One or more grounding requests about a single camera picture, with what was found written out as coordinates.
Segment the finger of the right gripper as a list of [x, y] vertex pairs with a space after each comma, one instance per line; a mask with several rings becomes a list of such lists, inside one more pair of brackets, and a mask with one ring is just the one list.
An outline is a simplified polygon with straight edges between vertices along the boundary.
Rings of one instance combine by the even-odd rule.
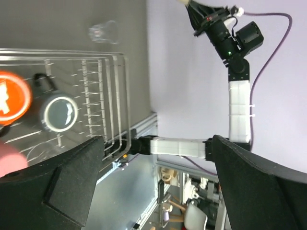
[[190, 0], [186, 6], [192, 26], [209, 26], [228, 16], [227, 7], [212, 7]]

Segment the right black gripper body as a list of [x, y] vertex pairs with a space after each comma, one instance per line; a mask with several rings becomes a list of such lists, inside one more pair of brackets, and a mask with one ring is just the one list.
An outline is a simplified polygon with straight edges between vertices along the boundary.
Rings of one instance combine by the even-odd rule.
[[229, 30], [224, 24], [229, 19], [236, 19], [236, 9], [228, 9], [228, 16], [218, 20], [209, 26], [193, 26], [194, 36], [199, 37], [206, 34], [214, 48], [229, 46], [227, 43], [232, 43]]

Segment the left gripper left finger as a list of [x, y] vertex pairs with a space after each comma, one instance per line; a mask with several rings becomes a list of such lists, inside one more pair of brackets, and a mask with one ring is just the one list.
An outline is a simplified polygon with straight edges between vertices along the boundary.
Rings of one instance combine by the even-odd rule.
[[0, 179], [2, 230], [80, 230], [85, 227], [101, 168], [104, 138]]

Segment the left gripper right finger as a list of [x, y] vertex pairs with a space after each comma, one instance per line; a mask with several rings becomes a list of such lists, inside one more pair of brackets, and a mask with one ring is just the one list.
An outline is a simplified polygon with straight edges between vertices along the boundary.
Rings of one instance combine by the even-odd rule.
[[307, 174], [212, 138], [213, 160], [233, 230], [305, 230]]

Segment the clear plastic cup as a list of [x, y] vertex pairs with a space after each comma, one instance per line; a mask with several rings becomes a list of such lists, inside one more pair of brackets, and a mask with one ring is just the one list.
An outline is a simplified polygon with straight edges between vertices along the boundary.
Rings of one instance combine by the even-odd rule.
[[27, 154], [27, 163], [29, 166], [41, 163], [45, 160], [60, 155], [63, 149], [50, 142], [42, 142], [34, 146]]
[[113, 45], [119, 43], [118, 24], [114, 20], [93, 25], [89, 28], [88, 34], [90, 39], [96, 43], [108, 43]]

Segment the pink plastic cup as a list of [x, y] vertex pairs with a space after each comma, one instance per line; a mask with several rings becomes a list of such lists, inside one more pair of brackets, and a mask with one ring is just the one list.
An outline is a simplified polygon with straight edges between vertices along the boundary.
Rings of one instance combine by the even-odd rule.
[[0, 142], [0, 176], [28, 167], [26, 157], [15, 147]]

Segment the dark grey ceramic mug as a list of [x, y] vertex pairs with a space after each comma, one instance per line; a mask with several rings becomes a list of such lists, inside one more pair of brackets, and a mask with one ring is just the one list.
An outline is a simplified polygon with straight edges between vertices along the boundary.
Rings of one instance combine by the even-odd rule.
[[29, 112], [37, 125], [54, 133], [73, 127], [78, 118], [78, 105], [72, 96], [58, 89], [49, 75], [34, 74], [32, 92]]

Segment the orange mug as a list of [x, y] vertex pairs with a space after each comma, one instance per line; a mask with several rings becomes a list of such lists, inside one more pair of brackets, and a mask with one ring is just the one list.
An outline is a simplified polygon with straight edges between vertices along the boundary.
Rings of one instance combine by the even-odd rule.
[[21, 118], [32, 103], [32, 91], [21, 76], [2, 70], [0, 72], [0, 124], [11, 125]]

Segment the steel cup with sleeve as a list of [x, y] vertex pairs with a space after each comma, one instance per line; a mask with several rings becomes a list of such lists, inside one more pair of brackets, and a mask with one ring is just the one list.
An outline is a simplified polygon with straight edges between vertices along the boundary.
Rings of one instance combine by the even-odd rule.
[[190, 0], [177, 0], [178, 2], [180, 2], [181, 4], [188, 6], [190, 3]]

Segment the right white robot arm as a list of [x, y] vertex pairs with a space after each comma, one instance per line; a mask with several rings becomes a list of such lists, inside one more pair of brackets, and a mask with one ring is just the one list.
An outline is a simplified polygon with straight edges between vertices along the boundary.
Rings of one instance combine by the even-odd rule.
[[[229, 135], [231, 142], [241, 147], [251, 146], [250, 67], [245, 57], [263, 44], [264, 37], [255, 22], [237, 32], [229, 30], [229, 20], [244, 14], [236, 6], [212, 7], [194, 0], [183, 0], [194, 36], [206, 34], [217, 54], [228, 69]], [[182, 158], [205, 159], [211, 154], [207, 141], [180, 138], [162, 138], [148, 135], [134, 138], [130, 154], [175, 155]]]

